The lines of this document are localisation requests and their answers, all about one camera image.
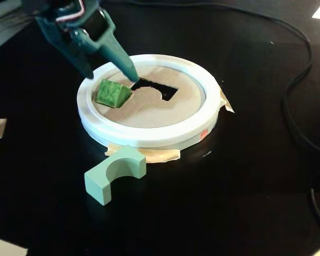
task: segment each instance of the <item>white circular ring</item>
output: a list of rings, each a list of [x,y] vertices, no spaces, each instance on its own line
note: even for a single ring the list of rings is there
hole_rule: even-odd
[[[201,66],[178,57],[158,54],[131,56],[135,66],[163,66],[181,71],[197,80],[205,91],[201,108],[188,119],[177,124],[157,128],[135,128],[120,125],[102,116],[92,103],[92,93],[98,81],[118,69],[111,62],[94,71],[92,80],[82,81],[77,94],[78,112],[83,126],[101,144],[108,141],[132,147],[159,148],[181,143],[203,132],[217,121],[221,98],[217,81]]]

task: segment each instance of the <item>green triangular block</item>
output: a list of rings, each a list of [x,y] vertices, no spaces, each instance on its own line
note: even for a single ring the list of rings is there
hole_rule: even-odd
[[[131,94],[129,87],[104,79],[100,84],[96,102],[113,108],[119,108]]]

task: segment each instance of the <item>light green arch block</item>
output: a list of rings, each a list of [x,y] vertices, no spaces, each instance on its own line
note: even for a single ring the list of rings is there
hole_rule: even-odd
[[[146,175],[146,157],[125,146],[84,174],[86,192],[101,205],[111,201],[110,183],[120,177],[142,178]]]

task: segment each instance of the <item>green robotic arm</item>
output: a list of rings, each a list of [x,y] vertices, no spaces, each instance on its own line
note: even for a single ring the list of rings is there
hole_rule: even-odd
[[[23,0],[36,16],[45,38],[87,78],[93,78],[86,55],[100,53],[133,82],[139,80],[128,54],[114,36],[115,25],[96,0]]]

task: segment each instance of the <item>black table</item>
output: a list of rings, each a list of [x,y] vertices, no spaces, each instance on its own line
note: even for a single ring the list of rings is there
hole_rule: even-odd
[[[320,145],[320,0],[226,1],[287,20],[311,39],[314,66],[291,93],[294,118]],[[83,174],[105,148],[83,129],[80,74],[33,22],[0,47],[0,238],[28,255],[312,255],[320,229],[306,200],[320,155],[297,146],[282,118],[302,42],[268,20],[214,8],[106,4],[130,55],[182,57],[216,78],[236,114],[178,161],[113,182],[99,205]],[[95,57],[93,68],[104,64]]]

